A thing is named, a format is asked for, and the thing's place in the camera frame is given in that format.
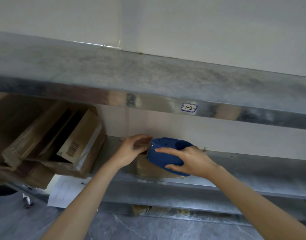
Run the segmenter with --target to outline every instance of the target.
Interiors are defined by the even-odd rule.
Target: blue plastic container
[[[183,150],[184,148],[190,147],[192,145],[193,144],[189,143],[188,141],[184,141],[184,140],[177,140],[177,139],[168,138],[168,137],[156,138],[156,139],[151,140],[151,147],[150,147],[150,150],[146,158],[151,163],[165,169],[166,171],[169,171],[171,173],[175,173],[178,175],[190,176],[187,173],[176,172],[171,169],[165,168],[165,165],[167,164],[174,164],[174,165],[182,166],[184,162],[177,156],[167,154],[167,153],[156,152],[155,149],[159,147],[170,147],[176,150]]]

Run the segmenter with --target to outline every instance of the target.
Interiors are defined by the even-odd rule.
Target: finger
[[[174,164],[167,164],[165,168],[171,169],[176,172],[182,172],[182,169],[183,169],[182,166],[174,165]]]
[[[136,141],[141,140],[141,139],[149,139],[149,138],[152,139],[151,136],[148,136],[148,135],[145,135],[145,134],[139,134],[139,135],[135,135],[135,136],[129,137],[129,139],[130,139],[133,143],[135,143]]]
[[[173,149],[173,148],[170,148],[170,147],[156,148],[155,151],[171,154],[171,155],[178,156],[178,157],[181,157],[183,155],[183,152],[181,152],[179,150],[176,150],[176,149]]]
[[[145,152],[149,147],[147,145],[143,146],[143,147],[140,147],[136,150],[134,150],[138,155],[142,152]]]

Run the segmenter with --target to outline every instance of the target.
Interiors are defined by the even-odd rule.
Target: barcode
[[[66,154],[69,155],[70,157],[73,157],[78,148],[79,144],[73,141]]]

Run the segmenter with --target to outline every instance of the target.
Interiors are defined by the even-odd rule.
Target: floor
[[[0,240],[39,239],[63,210],[36,202],[23,208],[20,193],[0,198]],[[262,239],[252,227],[97,213],[86,240]]]

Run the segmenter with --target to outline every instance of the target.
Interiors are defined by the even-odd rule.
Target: upper shelf
[[[306,129],[306,77],[5,32],[0,92]]]

